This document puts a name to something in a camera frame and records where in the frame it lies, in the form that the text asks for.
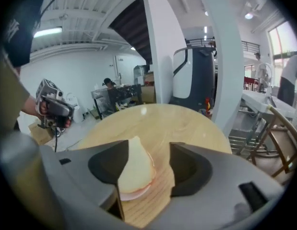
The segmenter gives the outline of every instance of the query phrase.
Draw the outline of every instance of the black machine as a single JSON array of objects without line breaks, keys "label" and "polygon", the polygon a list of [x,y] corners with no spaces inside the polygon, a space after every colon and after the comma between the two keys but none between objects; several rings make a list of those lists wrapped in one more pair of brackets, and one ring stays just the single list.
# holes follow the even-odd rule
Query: black machine
[{"label": "black machine", "polygon": [[138,97],[138,104],[142,104],[142,90],[140,84],[118,86],[111,89],[100,89],[91,92],[100,119],[116,112],[120,103],[133,96]]},{"label": "black machine", "polygon": [[213,47],[187,47],[174,54],[173,96],[170,104],[199,111],[214,105],[216,68]]}]

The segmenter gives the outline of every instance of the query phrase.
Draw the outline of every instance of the glass panel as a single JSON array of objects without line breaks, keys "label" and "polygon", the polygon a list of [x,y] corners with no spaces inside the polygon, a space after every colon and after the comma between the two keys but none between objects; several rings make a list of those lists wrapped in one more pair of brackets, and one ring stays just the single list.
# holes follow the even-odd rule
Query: glass panel
[{"label": "glass panel", "polygon": [[297,38],[289,22],[285,22],[277,27],[279,39],[283,53],[297,51]]},{"label": "glass panel", "polygon": [[276,59],[274,60],[274,86],[279,87],[279,83],[281,80],[281,75],[283,72],[283,60],[284,59]]},{"label": "glass panel", "polygon": [[244,76],[250,78],[252,72],[252,66],[247,66],[244,68]]},{"label": "glass panel", "polygon": [[270,41],[272,44],[273,55],[279,55],[281,53],[281,46],[279,44],[278,35],[276,29],[269,32]]}]

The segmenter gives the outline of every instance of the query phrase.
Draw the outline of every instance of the wooden tabletop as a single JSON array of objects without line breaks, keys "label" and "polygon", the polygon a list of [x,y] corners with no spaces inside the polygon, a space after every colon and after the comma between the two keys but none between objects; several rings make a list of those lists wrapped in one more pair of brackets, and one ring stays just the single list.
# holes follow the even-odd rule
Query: wooden tabletop
[{"label": "wooden tabletop", "polygon": [[231,153],[228,139],[211,120],[191,109],[169,104],[140,105],[116,112],[96,124],[78,148],[135,136],[140,137],[151,154],[157,171],[152,186],[143,196],[122,203],[125,222],[138,228],[145,227],[170,201],[174,175],[169,166],[169,142]]}]

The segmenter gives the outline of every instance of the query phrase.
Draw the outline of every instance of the staircase railing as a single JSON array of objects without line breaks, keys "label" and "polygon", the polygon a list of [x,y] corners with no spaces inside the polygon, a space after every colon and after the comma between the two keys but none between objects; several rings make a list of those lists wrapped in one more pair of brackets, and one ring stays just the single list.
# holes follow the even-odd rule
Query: staircase railing
[{"label": "staircase railing", "polygon": [[[213,38],[198,38],[198,39],[192,39],[192,40],[187,40],[187,45],[188,46],[206,46],[206,47],[211,47],[210,42],[215,41]],[[242,44],[242,49],[243,51],[246,52],[251,52],[251,53],[260,53],[260,45],[259,44],[254,44],[246,41],[241,41]]]}]

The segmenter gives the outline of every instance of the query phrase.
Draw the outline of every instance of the white pillar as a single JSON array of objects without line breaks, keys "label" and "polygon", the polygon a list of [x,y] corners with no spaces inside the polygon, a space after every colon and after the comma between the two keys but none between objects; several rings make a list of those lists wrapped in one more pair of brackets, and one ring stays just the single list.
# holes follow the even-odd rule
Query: white pillar
[{"label": "white pillar", "polygon": [[228,136],[238,113],[243,90],[241,39],[227,0],[202,2],[212,22],[218,55],[217,92],[212,120]]},{"label": "white pillar", "polygon": [[173,56],[186,47],[184,36],[167,0],[144,0],[154,66],[157,103],[168,103],[173,93]]}]

